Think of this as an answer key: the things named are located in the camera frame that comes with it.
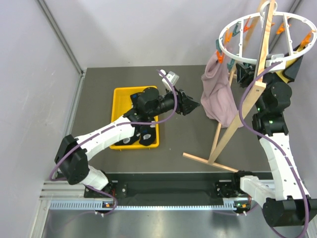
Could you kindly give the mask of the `teal clothespin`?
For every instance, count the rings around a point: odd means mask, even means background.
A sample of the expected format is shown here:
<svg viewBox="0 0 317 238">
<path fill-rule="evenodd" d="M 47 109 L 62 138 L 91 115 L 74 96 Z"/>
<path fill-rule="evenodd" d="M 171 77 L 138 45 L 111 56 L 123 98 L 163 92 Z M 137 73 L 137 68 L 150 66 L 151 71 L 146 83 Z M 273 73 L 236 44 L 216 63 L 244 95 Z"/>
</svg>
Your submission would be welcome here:
<svg viewBox="0 0 317 238">
<path fill-rule="evenodd" d="M 232 70 L 234 64 L 235 64 L 235 59 L 231 59 L 231 61 L 227 63 L 227 69 L 228 69 L 228 71 L 231 71 L 231 70 Z"/>
</svg>

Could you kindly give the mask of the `white round clip hanger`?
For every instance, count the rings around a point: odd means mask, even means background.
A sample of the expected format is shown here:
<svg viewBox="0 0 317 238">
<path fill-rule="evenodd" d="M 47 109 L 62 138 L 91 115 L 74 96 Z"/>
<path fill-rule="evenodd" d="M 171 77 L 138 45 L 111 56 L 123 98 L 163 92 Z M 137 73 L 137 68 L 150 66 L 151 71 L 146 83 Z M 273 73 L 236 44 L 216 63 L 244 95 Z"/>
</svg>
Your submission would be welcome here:
<svg viewBox="0 0 317 238">
<path fill-rule="evenodd" d="M 228 25 L 224 27 L 224 29 L 220 32 L 220 35 L 216 41 L 216 48 L 220 52 L 224 52 L 224 54 L 231 59 L 235 59 L 236 61 L 239 62 L 245 62 L 249 64 L 256 64 L 257 59 L 250 59 L 250 58 L 245 58 L 243 57 L 243 45 L 246 42 L 246 38 L 243 37 L 243 34 L 251 29 L 251 26 L 248 25 L 248 22 L 250 19 L 257 19 L 260 20 L 262 23 L 262 29 L 264 27 L 264 15 L 265 15 L 265 9 L 263 4 L 261 5 L 260 9 L 256 13 L 252 13 L 249 15 L 245 15 L 243 17 L 240 17 L 232 22 L 230 22 Z M 279 30 L 277 31 L 278 33 L 285 32 L 286 36 L 286 45 L 288 47 L 288 56 L 284 56 L 285 61 L 293 60 L 296 59 L 300 56 L 303 56 L 305 53 L 307 53 L 315 44 L 317 41 L 317 27 L 308 19 L 289 12 L 280 12 L 277 11 L 277 3 L 275 3 L 274 6 L 274 14 L 273 16 L 281 16 L 283 17 L 283 24 L 280 26 Z M 307 35 L 307 37 L 300 43 L 300 47 L 303 49 L 301 51 L 296 51 L 293 49 L 292 46 L 292 39 L 290 35 L 290 24 L 288 23 L 288 19 L 293 18 L 296 19 L 300 22 L 305 23 L 310 27 L 310 32 Z M 234 36 L 239 34 L 239 52 L 236 54 L 231 53 L 228 51 L 226 48 L 226 45 L 230 42 L 230 39 Z M 276 68 L 277 65 L 279 65 L 280 62 L 276 62 L 269 66 L 270 71 L 278 71 L 279 69 Z"/>
</svg>

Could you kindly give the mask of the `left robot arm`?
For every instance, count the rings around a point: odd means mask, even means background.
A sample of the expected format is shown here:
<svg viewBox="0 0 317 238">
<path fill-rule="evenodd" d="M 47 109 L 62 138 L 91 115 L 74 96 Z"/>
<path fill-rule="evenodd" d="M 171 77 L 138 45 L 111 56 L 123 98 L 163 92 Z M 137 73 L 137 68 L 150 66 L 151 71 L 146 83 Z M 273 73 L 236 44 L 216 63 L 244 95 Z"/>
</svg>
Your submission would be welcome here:
<svg viewBox="0 0 317 238">
<path fill-rule="evenodd" d="M 69 185 L 83 184 L 92 187 L 100 196 L 112 192 L 112 184 L 105 172 L 89 165 L 89 160 L 109 146 L 129 139 L 140 140 L 149 145 L 155 140 L 156 116 L 171 111 L 172 114 L 187 115 L 200 103 L 186 95 L 183 90 L 173 88 L 160 95 L 155 87 L 131 95 L 132 108 L 112 123 L 88 134 L 65 136 L 55 157 L 56 168 L 61 171 Z"/>
</svg>

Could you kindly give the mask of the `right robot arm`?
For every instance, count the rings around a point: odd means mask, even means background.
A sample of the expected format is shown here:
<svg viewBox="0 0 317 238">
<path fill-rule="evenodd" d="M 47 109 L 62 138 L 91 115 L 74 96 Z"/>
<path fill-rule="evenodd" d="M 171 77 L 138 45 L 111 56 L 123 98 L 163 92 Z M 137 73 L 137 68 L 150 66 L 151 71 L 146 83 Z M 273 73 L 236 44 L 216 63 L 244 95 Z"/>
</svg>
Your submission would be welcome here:
<svg viewBox="0 0 317 238">
<path fill-rule="evenodd" d="M 257 113 L 253 115 L 252 126 L 246 128 L 257 135 L 264 149 L 274 190 L 252 172 L 242 171 L 236 173 L 231 190 L 237 196 L 245 193 L 251 196 L 262 208 L 270 227 L 306 228 L 317 213 L 317 201 L 305 188 L 291 152 L 283 112 L 290 106 L 292 89 L 276 73 L 266 70 L 262 76 L 266 88 L 256 101 Z"/>
</svg>

